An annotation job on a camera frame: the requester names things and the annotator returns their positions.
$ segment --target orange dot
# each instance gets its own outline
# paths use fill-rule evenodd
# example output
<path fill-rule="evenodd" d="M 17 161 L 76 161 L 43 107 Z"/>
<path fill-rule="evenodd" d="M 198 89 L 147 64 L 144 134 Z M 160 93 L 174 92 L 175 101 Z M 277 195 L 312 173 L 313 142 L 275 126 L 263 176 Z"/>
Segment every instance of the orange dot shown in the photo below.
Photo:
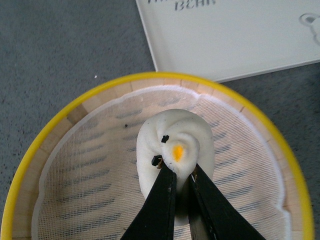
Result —
<path fill-rule="evenodd" d="M 184 154 L 184 148 L 181 145 L 175 145 L 173 147 L 173 158 L 176 162 L 181 160 L 182 155 Z"/>

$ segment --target steamer basket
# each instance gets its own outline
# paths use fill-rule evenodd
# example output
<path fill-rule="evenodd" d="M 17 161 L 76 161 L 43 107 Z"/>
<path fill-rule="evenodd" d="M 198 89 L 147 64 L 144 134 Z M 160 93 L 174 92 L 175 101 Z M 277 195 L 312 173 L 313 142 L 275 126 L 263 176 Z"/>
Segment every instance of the steamer basket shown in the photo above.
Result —
<path fill-rule="evenodd" d="M 247 124 L 261 136 L 265 147 L 270 149 L 280 170 L 285 195 L 282 207 L 289 212 L 292 239 L 314 239 L 312 208 L 304 177 L 290 147 L 271 121 L 252 103 L 223 85 L 190 75 L 150 72 L 121 77 L 88 91 L 62 109 L 43 128 L 24 155 L 12 181 L 3 213 L 1 240 L 31 239 L 32 218 L 39 196 L 39 182 L 44 166 L 57 144 L 70 129 L 104 104 L 132 92 L 154 86 L 182 87 L 198 94 L 212 96 L 222 105 L 231 107 L 247 121 Z M 149 112 L 153 110 L 155 113 L 158 111 L 151 105 Z M 217 135 L 217 138 L 220 137 L 223 137 L 222 133 Z M 220 172 L 220 177 L 225 179 L 226 175 Z M 137 214 L 142 204 L 141 200 L 136 212 L 128 217 L 128 222 L 132 221 L 130 218 Z M 96 237 L 96 239 L 118 239 L 118 237 Z"/>

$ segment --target gray surface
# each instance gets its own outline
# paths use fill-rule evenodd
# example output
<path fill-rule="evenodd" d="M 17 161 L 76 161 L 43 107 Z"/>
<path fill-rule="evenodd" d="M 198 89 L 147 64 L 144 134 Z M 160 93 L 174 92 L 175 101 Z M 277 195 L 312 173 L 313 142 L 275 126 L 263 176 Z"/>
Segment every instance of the gray surface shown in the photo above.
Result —
<path fill-rule="evenodd" d="M 59 110 L 108 80 L 153 70 L 133 0 L 0 0 L 0 215 L 24 153 Z M 320 239 L 320 64 L 225 85 L 264 111 L 292 147 Z"/>

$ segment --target black speck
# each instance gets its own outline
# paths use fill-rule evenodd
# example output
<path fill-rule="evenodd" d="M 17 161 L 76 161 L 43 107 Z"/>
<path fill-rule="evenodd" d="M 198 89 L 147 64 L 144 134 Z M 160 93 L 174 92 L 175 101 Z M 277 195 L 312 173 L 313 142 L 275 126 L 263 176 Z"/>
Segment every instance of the black speck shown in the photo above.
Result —
<path fill-rule="evenodd" d="M 161 140 L 161 142 L 165 144 L 168 140 L 169 140 L 169 136 L 168 135 L 164 135 L 162 140 Z"/>

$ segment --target yellow steamer rim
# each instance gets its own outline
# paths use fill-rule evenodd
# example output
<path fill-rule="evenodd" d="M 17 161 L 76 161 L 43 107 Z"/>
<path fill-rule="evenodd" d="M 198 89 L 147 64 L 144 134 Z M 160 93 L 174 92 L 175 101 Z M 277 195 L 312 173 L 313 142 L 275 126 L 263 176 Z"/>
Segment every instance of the yellow steamer rim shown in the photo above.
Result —
<path fill-rule="evenodd" d="M 190 89 L 196 89 L 198 92 L 202 93 L 212 94 L 214 91 L 216 91 L 218 96 L 215 94 L 215 97 L 218 97 L 227 103 L 233 103 L 233 105 L 241 106 L 242 113 L 250 121 L 252 121 L 252 123 L 257 128 L 259 128 L 260 131 L 262 130 L 262 134 L 265 132 L 271 135 L 271 138 L 273 138 L 274 141 L 270 141 L 270 145 L 272 150 L 275 152 L 275 155 L 277 156 L 277 154 L 281 154 L 282 156 L 284 156 L 284 164 L 279 164 L 281 167 L 281 171 L 283 172 L 286 168 L 287 171 L 289 171 L 292 175 L 291 180 L 295 185 L 294 191 L 298 195 L 298 202 L 296 203 L 296 206 L 299 208 L 301 216 L 301 219 L 299 219 L 301 223 L 298 224 L 301 225 L 301 227 L 300 229 L 293 228 L 293 239 L 313 240 L 315 238 L 311 200 L 308 193 L 306 181 L 304 179 L 298 161 L 296 160 L 292 150 L 290 149 L 282 134 L 262 111 L 260 111 L 255 105 L 253 105 L 250 101 L 248 101 L 246 98 L 236 93 L 235 91 L 207 79 L 180 73 L 145 72 L 123 76 L 89 90 L 88 92 L 84 93 L 83 95 L 79 96 L 71 103 L 69 103 L 48 122 L 48 124 L 42 129 L 42 131 L 38 134 L 38 136 L 34 139 L 32 144 L 26 151 L 13 178 L 3 211 L 1 240 L 11 240 L 13 237 L 15 210 L 19 193 L 25 187 L 23 185 L 24 177 L 37 151 L 45 141 L 48 141 L 49 134 L 57 127 L 59 127 L 59 124 L 61 124 L 61 122 L 63 122 L 68 116 L 70 116 L 71 113 L 80 112 L 81 110 L 79 109 L 79 107 L 85 105 L 88 101 L 90 101 L 91 97 L 96 96 L 101 92 L 107 91 L 108 89 L 111 89 L 113 87 L 125 84 L 129 84 L 131 86 L 130 92 L 132 92 L 132 90 L 134 90 L 133 85 L 137 86 L 139 84 L 144 84 L 146 80 L 150 80 L 147 87 L 172 84 L 172 82 L 174 82 L 174 84 L 181 85 Z M 123 88 L 121 88 L 120 92 L 121 91 L 122 95 L 128 92 Z M 289 193 L 286 189 L 287 195 L 290 196 L 290 192 L 292 192 L 292 189 L 289 190 Z"/>

